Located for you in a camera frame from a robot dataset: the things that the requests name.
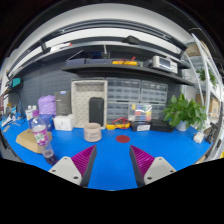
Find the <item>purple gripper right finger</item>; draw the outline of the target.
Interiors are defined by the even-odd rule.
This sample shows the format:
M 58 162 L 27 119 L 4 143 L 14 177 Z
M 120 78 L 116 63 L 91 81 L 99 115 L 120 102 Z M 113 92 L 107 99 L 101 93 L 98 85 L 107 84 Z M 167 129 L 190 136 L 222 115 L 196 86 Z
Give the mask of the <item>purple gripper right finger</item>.
M 129 155 L 138 188 L 175 172 L 175 168 L 163 157 L 153 157 L 136 146 L 130 146 Z

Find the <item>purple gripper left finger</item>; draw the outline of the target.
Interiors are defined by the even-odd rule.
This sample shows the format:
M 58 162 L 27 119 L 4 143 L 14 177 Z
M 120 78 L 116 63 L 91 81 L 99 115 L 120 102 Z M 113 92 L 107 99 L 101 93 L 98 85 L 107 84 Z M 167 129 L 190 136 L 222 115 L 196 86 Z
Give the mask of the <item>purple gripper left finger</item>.
M 87 187 L 96 155 L 97 147 L 90 146 L 72 157 L 62 157 L 49 172 L 76 185 Z

